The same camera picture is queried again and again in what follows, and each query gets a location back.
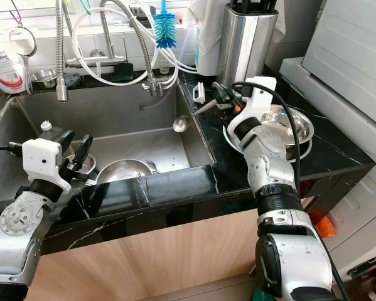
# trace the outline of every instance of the towel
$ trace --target towel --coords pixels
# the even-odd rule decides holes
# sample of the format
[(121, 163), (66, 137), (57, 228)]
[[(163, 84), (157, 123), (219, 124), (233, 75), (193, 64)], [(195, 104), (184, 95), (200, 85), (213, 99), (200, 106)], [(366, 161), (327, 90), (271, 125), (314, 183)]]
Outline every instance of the towel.
[[(201, 53), (208, 53), (221, 38), (225, 5), (229, 0), (191, 0), (186, 10), (185, 23), (188, 27), (199, 25), (198, 46)], [(274, 29), (272, 44), (278, 43), (286, 32), (284, 0), (277, 0), (279, 15)]]

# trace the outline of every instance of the sink basin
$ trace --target sink basin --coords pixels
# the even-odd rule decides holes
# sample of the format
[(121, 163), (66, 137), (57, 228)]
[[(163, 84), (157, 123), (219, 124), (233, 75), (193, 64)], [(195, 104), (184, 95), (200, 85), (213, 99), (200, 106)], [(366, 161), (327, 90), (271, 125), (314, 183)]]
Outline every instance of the sink basin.
[[(0, 146), (37, 138), (41, 122), (49, 120), (64, 131), (75, 131), (72, 149), (84, 135), (94, 137), (90, 154), (98, 171), (121, 159), (153, 161), (158, 172), (213, 163), (195, 118), (190, 118), (186, 132), (173, 131), (179, 115), (190, 115), (179, 86), (158, 98), (140, 85), (71, 90), (67, 103), (58, 102), (54, 92), (23, 95), (1, 111)], [(1, 151), (0, 201), (13, 198), (20, 185), (28, 184), (21, 159)]]

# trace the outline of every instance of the metal ladle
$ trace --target metal ladle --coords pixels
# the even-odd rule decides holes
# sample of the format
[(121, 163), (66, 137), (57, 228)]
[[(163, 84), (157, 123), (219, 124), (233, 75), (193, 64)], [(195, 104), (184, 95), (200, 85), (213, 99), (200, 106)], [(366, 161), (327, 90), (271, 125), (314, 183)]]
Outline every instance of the metal ladle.
[(9, 33), (9, 43), (17, 54), (23, 59), (24, 68), (24, 84), (29, 95), (33, 94), (33, 86), (29, 72), (29, 57), (33, 56), (37, 51), (37, 41), (30, 29), (24, 26), (18, 26)]
[[(214, 107), (216, 104), (217, 104), (217, 101), (213, 99), (211, 102), (206, 103), (202, 108), (200, 108), (195, 113), (193, 113), (192, 116), (199, 115), (207, 111), (208, 109)], [(177, 133), (182, 133), (186, 131), (186, 129), (188, 128), (188, 121), (189, 121), (189, 117), (186, 115), (181, 115), (175, 118), (174, 123), (173, 123), (174, 131)]]

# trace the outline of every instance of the kitchen faucet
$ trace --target kitchen faucet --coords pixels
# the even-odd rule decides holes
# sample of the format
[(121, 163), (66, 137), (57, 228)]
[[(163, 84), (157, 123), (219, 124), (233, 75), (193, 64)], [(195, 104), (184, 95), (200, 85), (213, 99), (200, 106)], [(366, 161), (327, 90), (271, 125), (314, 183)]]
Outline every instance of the kitchen faucet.
[[(143, 89), (150, 91), (151, 96), (158, 96), (163, 94), (163, 88), (161, 86), (161, 82), (155, 79), (152, 68), (150, 57), (148, 53), (148, 49), (146, 46), (146, 42), (144, 41), (142, 32), (137, 25), (137, 21), (134, 19), (133, 14), (131, 13), (130, 9), (122, 3), (120, 0), (101, 0), (100, 7), (104, 7), (106, 2), (111, 1), (118, 5), (126, 16), (129, 19), (131, 26), (134, 28), (137, 38), (139, 39), (142, 51), (144, 62), (146, 64), (147, 70), (147, 83), (143, 83)], [(61, 102), (68, 101), (68, 89), (65, 85), (65, 79), (63, 77), (63, 64), (64, 64), (64, 55), (63, 55), (63, 17), (62, 14), (65, 15), (65, 21), (67, 22), (68, 30), (70, 36), (72, 36), (72, 24), (70, 22), (69, 12), (67, 9), (67, 5), (65, 0), (56, 0), (56, 9), (55, 9), (55, 19), (56, 19), (56, 97), (57, 100)], [(107, 20), (105, 18), (105, 14), (103, 12), (100, 13), (101, 15), (101, 23), (104, 30), (104, 37), (105, 43), (107, 45), (108, 56), (99, 56), (99, 57), (92, 57), (92, 58), (83, 58), (84, 61), (88, 64), (88, 66), (96, 66), (97, 63), (100, 63), (102, 66), (113, 66), (118, 65), (120, 63), (126, 62), (126, 59), (123, 56), (116, 56), (114, 54), (114, 46), (111, 44), (110, 36), (109, 36), (109, 29), (107, 25)], [(80, 68), (81, 64), (79, 61), (74, 58), (72, 60), (67, 60), (67, 66)]]

